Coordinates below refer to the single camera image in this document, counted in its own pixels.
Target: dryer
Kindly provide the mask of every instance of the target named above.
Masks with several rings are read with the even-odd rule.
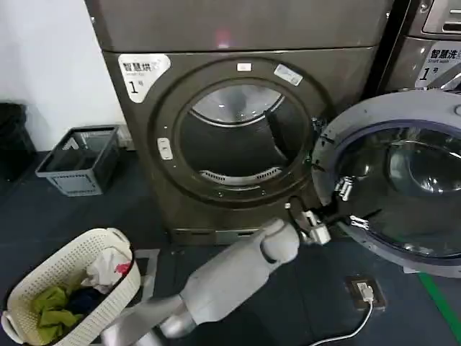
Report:
[[[320,205],[313,145],[359,99],[391,5],[87,1],[173,241],[231,243],[295,193]]]
[[[347,181],[337,224],[355,241],[461,277],[461,96],[415,90],[350,107],[389,2],[89,5],[175,241],[235,241],[289,218],[294,200],[329,208]],[[355,13],[363,20],[349,22]]]

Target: white power cable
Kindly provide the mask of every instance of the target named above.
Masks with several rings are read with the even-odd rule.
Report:
[[[359,287],[359,289],[360,289],[360,293],[363,296],[363,300],[368,302],[368,304],[370,305],[370,308],[368,309],[367,315],[366,315],[365,319],[363,320],[363,322],[359,325],[359,327],[357,329],[355,329],[355,331],[353,331],[351,334],[343,335],[341,337],[330,337],[328,339],[324,339],[324,340],[314,342],[313,344],[310,344],[308,346],[319,346],[319,345],[324,344],[326,342],[333,342],[333,341],[350,339],[351,337],[355,337],[357,334],[360,333],[360,331],[363,329],[363,327],[365,327],[365,324],[367,324],[368,320],[370,319],[370,316],[372,315],[372,312],[373,312],[373,299],[374,298],[373,298],[373,289],[371,287],[369,287],[367,284],[365,284],[365,287],[363,289],[361,287]]]

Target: white cloth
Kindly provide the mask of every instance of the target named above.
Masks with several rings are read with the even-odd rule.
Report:
[[[82,286],[91,286],[103,294],[109,293],[112,286],[128,271],[130,260],[113,247],[102,250],[87,269],[88,277]]]

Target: dryer drum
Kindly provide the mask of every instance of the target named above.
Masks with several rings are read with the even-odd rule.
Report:
[[[179,134],[186,163],[204,179],[243,189],[288,168],[307,133],[290,99],[265,86],[225,86],[188,113]]]

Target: green towel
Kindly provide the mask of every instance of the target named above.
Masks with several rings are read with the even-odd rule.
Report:
[[[32,311],[39,314],[37,330],[45,344],[63,336],[83,315],[65,310],[71,290],[53,286],[32,301]]]

